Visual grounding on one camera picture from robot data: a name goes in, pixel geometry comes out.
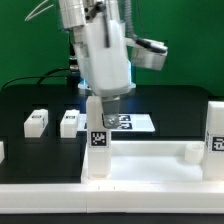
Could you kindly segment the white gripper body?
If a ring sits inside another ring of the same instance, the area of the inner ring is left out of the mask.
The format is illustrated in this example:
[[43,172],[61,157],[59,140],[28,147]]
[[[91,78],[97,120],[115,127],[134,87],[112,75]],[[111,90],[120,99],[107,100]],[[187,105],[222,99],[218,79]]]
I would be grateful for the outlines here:
[[110,47],[105,46],[105,29],[101,19],[84,26],[82,41],[74,45],[81,77],[100,97],[129,92],[130,70],[121,26],[108,22]]

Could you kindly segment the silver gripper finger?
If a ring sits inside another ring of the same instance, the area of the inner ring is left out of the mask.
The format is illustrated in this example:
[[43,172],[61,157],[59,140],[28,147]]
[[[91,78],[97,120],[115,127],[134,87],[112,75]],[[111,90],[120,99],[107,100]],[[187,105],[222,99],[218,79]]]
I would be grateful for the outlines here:
[[119,109],[120,98],[103,98],[103,125],[107,129],[116,129],[119,127]]

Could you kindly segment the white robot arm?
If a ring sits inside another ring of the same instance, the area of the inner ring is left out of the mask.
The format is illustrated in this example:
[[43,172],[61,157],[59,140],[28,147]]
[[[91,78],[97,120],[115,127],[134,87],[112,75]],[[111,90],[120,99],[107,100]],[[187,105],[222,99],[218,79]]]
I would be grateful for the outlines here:
[[117,0],[58,0],[63,28],[74,37],[81,77],[101,98],[103,124],[119,126],[120,96],[130,91],[130,67]]

